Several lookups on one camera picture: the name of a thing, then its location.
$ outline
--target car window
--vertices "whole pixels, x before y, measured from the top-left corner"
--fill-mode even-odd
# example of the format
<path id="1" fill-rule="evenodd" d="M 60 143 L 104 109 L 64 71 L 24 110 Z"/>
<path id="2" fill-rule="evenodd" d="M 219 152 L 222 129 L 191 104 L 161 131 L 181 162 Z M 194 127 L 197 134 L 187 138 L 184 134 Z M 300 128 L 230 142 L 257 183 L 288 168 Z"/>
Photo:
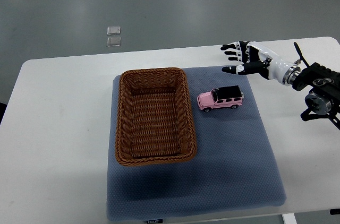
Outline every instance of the car window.
<path id="1" fill-rule="evenodd" d="M 211 91 L 211 94 L 212 94 L 212 98 L 214 99 L 214 102 L 216 102 L 216 100 L 217 100 L 216 91 L 215 91 L 215 90 L 212 90 L 212 91 Z"/>

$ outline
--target blue mat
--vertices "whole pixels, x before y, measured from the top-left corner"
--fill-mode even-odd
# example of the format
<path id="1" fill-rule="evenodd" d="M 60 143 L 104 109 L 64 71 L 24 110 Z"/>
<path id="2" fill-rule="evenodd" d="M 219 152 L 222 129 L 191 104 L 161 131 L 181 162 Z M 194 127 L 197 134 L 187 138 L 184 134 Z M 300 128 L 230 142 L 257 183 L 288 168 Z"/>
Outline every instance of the blue mat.
<path id="1" fill-rule="evenodd" d="M 115 159 L 119 76 L 113 81 L 107 216 L 111 221 L 182 217 L 280 206 L 286 200 L 276 161 L 246 76 L 222 67 L 184 69 L 197 135 L 196 156 L 184 163 L 124 167 Z M 199 110 L 196 97 L 239 85 L 243 105 Z"/>

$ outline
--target white robotic hand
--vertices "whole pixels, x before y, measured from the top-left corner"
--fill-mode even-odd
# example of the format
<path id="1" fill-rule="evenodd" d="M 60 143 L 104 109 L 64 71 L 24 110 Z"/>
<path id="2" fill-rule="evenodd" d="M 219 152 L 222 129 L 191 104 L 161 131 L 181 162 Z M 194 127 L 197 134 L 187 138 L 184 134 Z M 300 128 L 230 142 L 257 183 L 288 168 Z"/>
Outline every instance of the white robotic hand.
<path id="1" fill-rule="evenodd" d="M 283 85 L 291 85 L 292 75 L 300 68 L 284 61 L 279 55 L 258 42 L 237 41 L 223 45 L 221 50 L 229 56 L 230 61 L 240 61 L 243 65 L 226 66 L 223 72 L 232 74 L 259 73 L 267 80 L 277 80 Z"/>

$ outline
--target black car roof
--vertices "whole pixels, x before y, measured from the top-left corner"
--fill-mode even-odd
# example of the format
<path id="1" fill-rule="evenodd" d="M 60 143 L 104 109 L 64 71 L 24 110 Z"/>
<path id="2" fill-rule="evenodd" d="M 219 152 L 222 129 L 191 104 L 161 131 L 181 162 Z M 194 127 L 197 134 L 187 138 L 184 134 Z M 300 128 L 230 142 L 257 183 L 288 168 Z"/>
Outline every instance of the black car roof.
<path id="1" fill-rule="evenodd" d="M 240 98 L 242 97 L 240 87 L 229 86 L 229 87 L 221 87 L 215 88 L 217 99 L 226 99 L 226 98 Z"/>

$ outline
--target gray floor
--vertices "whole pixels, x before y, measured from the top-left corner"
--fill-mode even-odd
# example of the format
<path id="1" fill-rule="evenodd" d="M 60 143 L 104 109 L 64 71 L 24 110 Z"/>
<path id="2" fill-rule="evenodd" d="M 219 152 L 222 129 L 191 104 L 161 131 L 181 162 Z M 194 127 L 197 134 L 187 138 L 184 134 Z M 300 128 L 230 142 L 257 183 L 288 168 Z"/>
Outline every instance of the gray floor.
<path id="1" fill-rule="evenodd" d="M 0 102 L 8 103 L 29 59 L 236 40 L 340 40 L 339 11 L 340 0 L 0 0 Z M 122 27 L 121 46 L 106 47 L 109 25 Z M 328 211 L 296 218 L 298 224 L 340 222 Z M 220 223 L 283 222 L 274 216 Z"/>

